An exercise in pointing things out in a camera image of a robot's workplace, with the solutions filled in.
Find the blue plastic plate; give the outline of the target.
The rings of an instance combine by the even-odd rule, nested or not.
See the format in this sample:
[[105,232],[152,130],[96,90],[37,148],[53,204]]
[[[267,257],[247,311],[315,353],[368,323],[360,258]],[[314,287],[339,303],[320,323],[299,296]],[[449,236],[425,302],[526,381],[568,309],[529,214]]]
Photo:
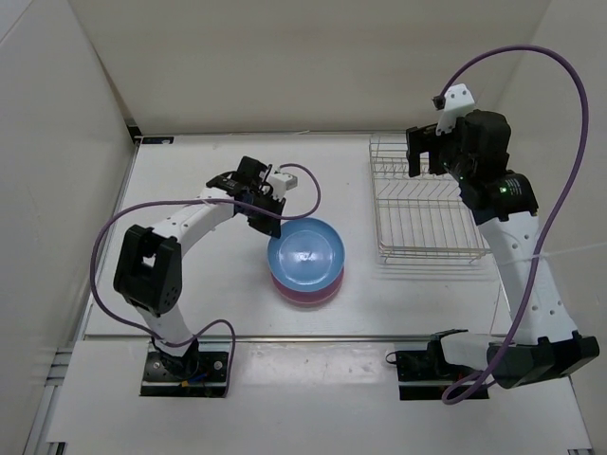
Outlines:
[[284,222],[281,237],[267,244],[272,276],[285,288],[314,293],[328,288],[344,270],[345,246],[323,220],[307,217]]

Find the pink plastic plate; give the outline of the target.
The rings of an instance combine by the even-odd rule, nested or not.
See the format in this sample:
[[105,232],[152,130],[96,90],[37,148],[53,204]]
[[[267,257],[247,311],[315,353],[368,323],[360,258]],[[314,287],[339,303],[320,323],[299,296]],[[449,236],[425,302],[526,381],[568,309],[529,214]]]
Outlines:
[[320,306],[332,300],[340,291],[343,278],[344,269],[335,280],[320,290],[297,291],[281,284],[274,276],[271,276],[277,292],[287,301],[302,307]]

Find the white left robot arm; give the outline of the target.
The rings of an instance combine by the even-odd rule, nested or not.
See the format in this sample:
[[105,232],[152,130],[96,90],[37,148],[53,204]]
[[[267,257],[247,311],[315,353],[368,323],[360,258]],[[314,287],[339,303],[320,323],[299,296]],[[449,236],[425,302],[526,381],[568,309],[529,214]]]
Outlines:
[[202,370],[198,342],[177,305],[184,255],[239,213],[251,228],[278,238],[285,194],[296,186],[295,176],[245,156],[236,171],[209,180],[193,204],[150,227],[133,225],[126,230],[114,289],[155,333],[153,344],[169,374],[185,380]]

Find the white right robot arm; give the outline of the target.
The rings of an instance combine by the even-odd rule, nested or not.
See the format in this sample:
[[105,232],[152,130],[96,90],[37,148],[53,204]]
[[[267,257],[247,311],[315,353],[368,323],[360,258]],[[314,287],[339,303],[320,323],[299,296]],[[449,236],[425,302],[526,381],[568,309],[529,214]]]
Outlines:
[[539,205],[528,178],[509,169],[511,128],[498,113],[473,110],[442,131],[407,130],[408,174],[449,174],[489,246],[506,294],[511,327],[503,337],[450,330],[433,335],[426,367],[446,379],[459,367],[493,377],[504,389],[574,373],[599,355],[598,341],[579,333],[542,257]]

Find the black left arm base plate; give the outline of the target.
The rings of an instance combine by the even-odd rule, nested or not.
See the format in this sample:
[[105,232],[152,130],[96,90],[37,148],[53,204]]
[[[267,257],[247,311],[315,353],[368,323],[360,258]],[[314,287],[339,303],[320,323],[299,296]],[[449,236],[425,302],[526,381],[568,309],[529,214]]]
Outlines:
[[170,360],[152,345],[146,353],[139,395],[155,398],[226,398],[234,345],[198,342],[185,359]]

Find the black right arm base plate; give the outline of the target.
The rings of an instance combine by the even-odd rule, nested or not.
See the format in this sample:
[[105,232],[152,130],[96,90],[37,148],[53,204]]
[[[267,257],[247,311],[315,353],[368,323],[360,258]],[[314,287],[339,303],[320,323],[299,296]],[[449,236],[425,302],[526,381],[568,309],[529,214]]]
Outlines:
[[435,367],[424,351],[391,351],[387,364],[396,367],[400,401],[441,401],[454,382],[473,373],[468,367]]

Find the aluminium front table rail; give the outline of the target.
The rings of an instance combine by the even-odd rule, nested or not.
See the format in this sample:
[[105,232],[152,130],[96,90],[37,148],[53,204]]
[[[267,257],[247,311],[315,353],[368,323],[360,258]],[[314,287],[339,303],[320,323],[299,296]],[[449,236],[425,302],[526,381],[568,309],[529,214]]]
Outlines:
[[[89,341],[136,341],[149,340],[149,336],[92,336],[86,335]],[[425,343],[431,339],[429,335],[357,335],[357,336],[247,336],[237,335],[236,341],[241,343],[330,343],[330,342],[386,342],[386,343]]]

